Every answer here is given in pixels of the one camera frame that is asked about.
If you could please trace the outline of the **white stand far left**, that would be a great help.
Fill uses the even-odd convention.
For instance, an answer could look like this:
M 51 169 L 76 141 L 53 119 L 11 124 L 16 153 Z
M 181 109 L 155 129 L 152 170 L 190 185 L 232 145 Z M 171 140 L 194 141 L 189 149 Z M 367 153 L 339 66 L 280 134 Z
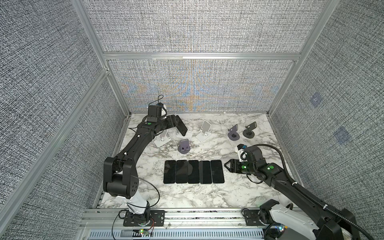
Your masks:
M 168 130 L 164 130 L 162 133 L 160 133 L 156 138 L 155 138 L 155 145 L 157 148 L 160 148 L 167 143 L 171 141 L 171 138 L 168 136 Z

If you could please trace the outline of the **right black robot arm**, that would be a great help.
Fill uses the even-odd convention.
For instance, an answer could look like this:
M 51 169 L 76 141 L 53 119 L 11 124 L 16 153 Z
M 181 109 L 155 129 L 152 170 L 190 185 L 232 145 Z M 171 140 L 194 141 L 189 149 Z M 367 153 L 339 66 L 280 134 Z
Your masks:
M 231 173 L 255 176 L 257 184 L 267 184 L 286 196 L 298 206 L 302 216 L 275 200 L 269 200 L 259 207 L 259 221 L 265 225 L 282 224 L 309 240 L 359 240 L 360 231 L 355 215 L 347 209 L 338 210 L 316 197 L 295 181 L 288 173 L 281 151 L 278 154 L 282 165 L 267 163 L 261 144 L 235 147 L 238 159 L 225 163 Z

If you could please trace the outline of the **grey round stand front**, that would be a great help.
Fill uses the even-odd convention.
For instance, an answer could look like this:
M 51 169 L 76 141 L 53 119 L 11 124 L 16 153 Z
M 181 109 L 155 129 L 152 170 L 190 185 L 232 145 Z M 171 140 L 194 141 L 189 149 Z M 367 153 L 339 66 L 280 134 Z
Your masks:
M 181 140 L 178 146 L 178 151 L 181 154 L 187 154 L 191 150 L 190 142 L 188 139 Z

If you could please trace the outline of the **green-edged phone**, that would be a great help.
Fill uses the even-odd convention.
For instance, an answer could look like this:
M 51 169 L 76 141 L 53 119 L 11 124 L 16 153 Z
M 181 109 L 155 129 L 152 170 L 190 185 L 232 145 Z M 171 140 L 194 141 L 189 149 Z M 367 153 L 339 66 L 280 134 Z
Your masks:
M 211 184 L 212 183 L 211 162 L 200 161 L 199 169 L 200 169 L 200 183 Z

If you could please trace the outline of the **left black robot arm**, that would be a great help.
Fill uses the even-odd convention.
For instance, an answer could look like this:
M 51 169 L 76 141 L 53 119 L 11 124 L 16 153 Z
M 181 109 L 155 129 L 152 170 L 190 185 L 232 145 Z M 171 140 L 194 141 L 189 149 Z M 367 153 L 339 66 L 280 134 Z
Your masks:
M 137 162 L 149 143 L 165 130 L 177 128 L 185 136 L 188 129 L 177 115 L 169 115 L 155 121 L 146 117 L 137 126 L 130 142 L 114 157 L 108 157 L 103 166 L 103 190 L 114 197 L 128 199 L 129 211 L 134 215 L 146 215 L 148 201 L 141 196 Z

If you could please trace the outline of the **blue-cased phone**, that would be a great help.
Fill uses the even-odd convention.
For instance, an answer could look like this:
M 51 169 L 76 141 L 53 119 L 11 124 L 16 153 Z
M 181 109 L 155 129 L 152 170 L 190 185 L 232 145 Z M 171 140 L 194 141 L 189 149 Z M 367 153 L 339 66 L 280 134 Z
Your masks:
M 221 160 L 211 161 L 212 181 L 215 184 L 223 184 L 225 182 L 223 164 Z

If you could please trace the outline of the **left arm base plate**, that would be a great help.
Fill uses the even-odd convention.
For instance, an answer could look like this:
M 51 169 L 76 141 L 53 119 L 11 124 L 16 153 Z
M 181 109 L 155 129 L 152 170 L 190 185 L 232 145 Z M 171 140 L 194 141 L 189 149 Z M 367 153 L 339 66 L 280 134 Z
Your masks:
M 164 210 L 150 210 L 142 215 L 133 214 L 129 211 L 126 212 L 124 217 L 124 227 L 162 227 L 165 221 L 166 211 Z

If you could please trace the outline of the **dark green round phone stand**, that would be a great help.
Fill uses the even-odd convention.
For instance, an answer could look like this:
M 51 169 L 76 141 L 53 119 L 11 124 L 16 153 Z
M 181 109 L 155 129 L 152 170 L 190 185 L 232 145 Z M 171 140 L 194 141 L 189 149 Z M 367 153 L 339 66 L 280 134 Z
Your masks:
M 257 123 L 252 122 L 251 124 L 246 126 L 246 129 L 243 131 L 243 136 L 248 139 L 252 139 L 255 136 L 255 133 L 253 132 L 254 129 L 257 128 Z

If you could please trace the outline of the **white centre phone stand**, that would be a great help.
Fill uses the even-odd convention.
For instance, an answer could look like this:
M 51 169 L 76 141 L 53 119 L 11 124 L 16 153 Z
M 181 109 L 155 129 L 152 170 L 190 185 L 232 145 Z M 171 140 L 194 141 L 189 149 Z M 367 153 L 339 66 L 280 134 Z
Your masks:
M 206 120 L 203 121 L 202 127 L 200 129 L 200 133 L 196 136 L 199 142 L 203 143 L 211 136 L 212 134 L 210 132 L 211 127 L 212 125 L 208 121 Z

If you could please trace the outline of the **aluminium front rail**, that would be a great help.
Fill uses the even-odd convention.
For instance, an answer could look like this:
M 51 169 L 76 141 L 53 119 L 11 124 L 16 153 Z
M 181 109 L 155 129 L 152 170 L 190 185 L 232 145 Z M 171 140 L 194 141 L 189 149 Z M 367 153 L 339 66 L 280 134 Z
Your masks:
M 154 209 L 164 210 L 162 227 L 124 227 L 123 209 L 88 209 L 77 240 L 263 240 L 268 225 L 246 226 L 242 209 Z

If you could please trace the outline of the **black textured-back phone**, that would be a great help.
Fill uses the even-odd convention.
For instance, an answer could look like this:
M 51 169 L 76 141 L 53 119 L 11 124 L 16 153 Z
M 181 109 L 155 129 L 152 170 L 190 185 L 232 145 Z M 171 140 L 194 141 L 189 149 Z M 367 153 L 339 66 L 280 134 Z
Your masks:
M 176 116 L 176 122 L 177 122 L 177 125 L 176 125 L 177 129 L 184 136 L 188 131 L 188 128 L 186 127 L 184 122 L 181 120 L 180 116 Z

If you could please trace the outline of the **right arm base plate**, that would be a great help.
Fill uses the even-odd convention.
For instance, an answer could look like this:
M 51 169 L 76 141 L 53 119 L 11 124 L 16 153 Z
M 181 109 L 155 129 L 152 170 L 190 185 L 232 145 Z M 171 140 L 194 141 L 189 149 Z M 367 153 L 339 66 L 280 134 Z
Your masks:
M 262 226 L 263 223 L 260 221 L 259 210 L 242 209 L 241 214 L 244 217 L 246 226 Z

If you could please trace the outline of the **white stand behind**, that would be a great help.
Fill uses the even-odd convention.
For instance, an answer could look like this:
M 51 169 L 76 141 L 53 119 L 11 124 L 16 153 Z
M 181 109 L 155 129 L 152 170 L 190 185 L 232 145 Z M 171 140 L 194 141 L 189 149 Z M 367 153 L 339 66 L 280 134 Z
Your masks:
M 176 139 L 180 139 L 180 140 L 184 140 L 184 139 L 188 139 L 188 140 L 191 140 L 193 137 L 193 134 L 190 132 L 190 131 L 187 131 L 186 134 L 183 136 L 179 130 L 177 130 L 177 133 L 176 133 Z

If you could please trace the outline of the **purple round phone stand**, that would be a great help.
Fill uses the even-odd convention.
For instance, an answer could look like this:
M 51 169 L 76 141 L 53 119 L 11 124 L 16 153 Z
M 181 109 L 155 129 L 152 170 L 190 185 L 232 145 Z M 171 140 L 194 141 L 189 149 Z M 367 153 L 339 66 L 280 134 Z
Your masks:
M 238 141 L 240 139 L 240 135 L 238 133 L 238 124 L 234 125 L 230 129 L 228 129 L 228 138 L 231 141 Z

